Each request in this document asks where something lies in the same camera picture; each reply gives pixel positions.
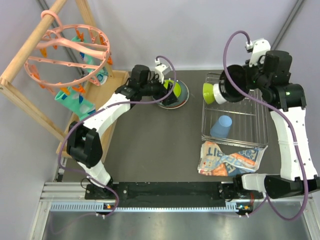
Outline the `lime green plate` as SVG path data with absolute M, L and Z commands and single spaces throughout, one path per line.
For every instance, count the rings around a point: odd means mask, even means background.
M 173 84 L 174 84 L 173 80 L 166 79 L 164 81 L 163 86 L 169 91 L 172 88 L 170 85 L 173 85 Z M 174 85 L 174 88 L 173 88 L 173 93 L 177 98 L 179 98 L 181 93 L 182 93 L 182 90 L 181 90 L 181 87 L 180 87 L 180 84 L 179 84 L 178 80 L 175 82 L 175 85 Z

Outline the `dark blue speckled plate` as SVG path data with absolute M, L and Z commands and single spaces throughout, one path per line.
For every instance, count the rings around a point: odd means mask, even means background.
M 173 89 L 173 93 L 177 97 L 176 102 L 169 104 L 167 106 L 163 105 L 161 102 L 158 102 L 157 105 L 163 109 L 173 110 L 173 109 L 180 108 L 187 103 L 190 92 L 187 85 L 183 81 L 177 80 Z

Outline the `red teal floral plate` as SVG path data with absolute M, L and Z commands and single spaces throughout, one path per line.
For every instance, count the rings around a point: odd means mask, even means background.
M 187 103 L 187 101 L 189 100 L 189 93 L 184 93 L 180 95 L 179 98 L 177 98 L 177 101 L 169 104 L 169 105 L 163 105 L 162 103 L 157 103 L 157 105 L 163 109 L 167 109 L 167 110 L 174 110 L 174 109 L 178 109 L 180 107 L 182 107 L 183 105 L 185 105 Z

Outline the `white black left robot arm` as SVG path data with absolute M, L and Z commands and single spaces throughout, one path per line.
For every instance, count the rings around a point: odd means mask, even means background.
M 126 83 L 119 86 L 98 111 L 69 126 L 66 151 L 83 168 L 102 198 L 109 198 L 114 187 L 102 163 L 101 137 L 121 115 L 142 103 L 143 97 L 152 97 L 153 103 L 163 105 L 177 102 L 173 92 L 175 83 L 165 83 L 165 75 L 171 70 L 170 66 L 157 63 L 154 74 L 150 75 L 147 66 L 135 65 Z

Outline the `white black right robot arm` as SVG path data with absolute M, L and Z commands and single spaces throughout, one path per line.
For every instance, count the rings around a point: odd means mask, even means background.
M 280 174 L 243 174 L 235 179 L 233 192 L 245 198 L 251 191 L 272 199 L 318 192 L 315 169 L 306 133 L 306 97 L 300 84 L 290 82 L 292 56 L 282 50 L 252 52 L 244 65 L 246 87 L 258 89 L 269 108 L 280 149 Z

